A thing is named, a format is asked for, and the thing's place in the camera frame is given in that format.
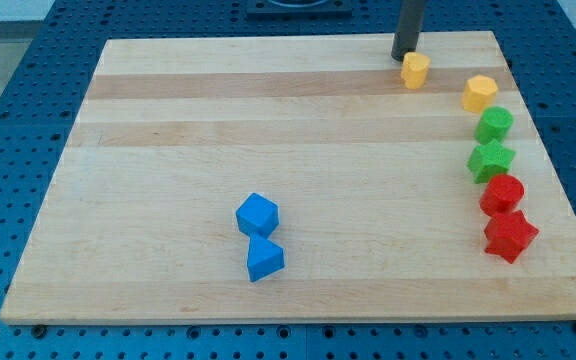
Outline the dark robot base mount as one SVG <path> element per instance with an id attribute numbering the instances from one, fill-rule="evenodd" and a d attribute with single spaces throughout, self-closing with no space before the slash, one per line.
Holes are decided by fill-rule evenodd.
<path id="1" fill-rule="evenodd" d="M 353 12 L 352 0 L 247 0 L 247 19 L 341 15 Z"/>

